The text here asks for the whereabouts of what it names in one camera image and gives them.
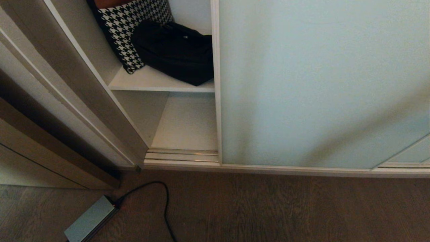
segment floor plank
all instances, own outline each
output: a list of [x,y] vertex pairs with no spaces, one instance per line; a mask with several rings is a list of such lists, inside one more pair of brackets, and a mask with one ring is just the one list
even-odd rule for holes
[[[0,186],[0,241],[65,241],[63,231],[101,194],[115,199],[152,180],[169,186],[168,216],[180,242],[430,238],[426,179],[144,170],[125,175],[115,191]],[[171,241],[163,221],[165,199],[161,185],[136,192],[91,241]]]

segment black backpack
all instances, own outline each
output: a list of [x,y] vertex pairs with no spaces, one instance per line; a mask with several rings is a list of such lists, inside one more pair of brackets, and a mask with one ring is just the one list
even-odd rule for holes
[[211,35],[173,22],[144,20],[132,43],[146,65],[173,78],[198,86],[214,77]]

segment houndstooth pattern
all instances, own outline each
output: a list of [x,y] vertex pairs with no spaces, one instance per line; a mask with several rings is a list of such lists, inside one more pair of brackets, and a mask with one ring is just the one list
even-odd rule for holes
[[160,24],[173,21],[168,0],[135,0],[130,3],[98,10],[105,25],[114,39],[117,52],[126,65],[125,69],[129,74],[142,68],[141,61],[133,44],[131,35],[135,27],[145,19],[149,19]]

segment power cord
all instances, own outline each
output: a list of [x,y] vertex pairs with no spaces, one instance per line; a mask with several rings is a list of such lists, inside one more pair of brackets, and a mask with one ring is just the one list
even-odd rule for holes
[[172,228],[170,227],[169,221],[167,220],[167,208],[169,207],[169,189],[167,188],[167,185],[164,182],[162,182],[162,181],[152,181],[152,182],[148,182],[148,183],[145,183],[143,185],[140,185],[140,186],[134,188],[133,190],[127,192],[126,194],[124,194],[120,198],[118,198],[114,202],[114,206],[117,207],[117,208],[120,208],[121,205],[122,205],[122,203],[123,203],[123,201],[124,201],[124,199],[128,195],[132,194],[133,192],[135,192],[135,191],[137,191],[137,190],[139,190],[141,188],[144,188],[144,187],[152,185],[152,184],[161,184],[161,185],[163,185],[164,189],[166,190],[166,205],[164,206],[164,222],[166,223],[167,229],[169,230],[169,233],[170,233],[170,236],[171,236],[173,242],[178,242],[176,240],[175,235],[173,234]]

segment white shelf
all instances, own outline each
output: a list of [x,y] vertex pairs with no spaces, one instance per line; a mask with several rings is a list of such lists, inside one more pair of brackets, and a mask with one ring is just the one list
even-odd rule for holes
[[215,95],[170,93],[151,149],[218,150]]
[[145,66],[133,74],[121,68],[109,84],[111,90],[130,91],[166,91],[166,92],[197,92],[214,93],[214,80],[209,80],[196,87],[172,78],[152,67]]

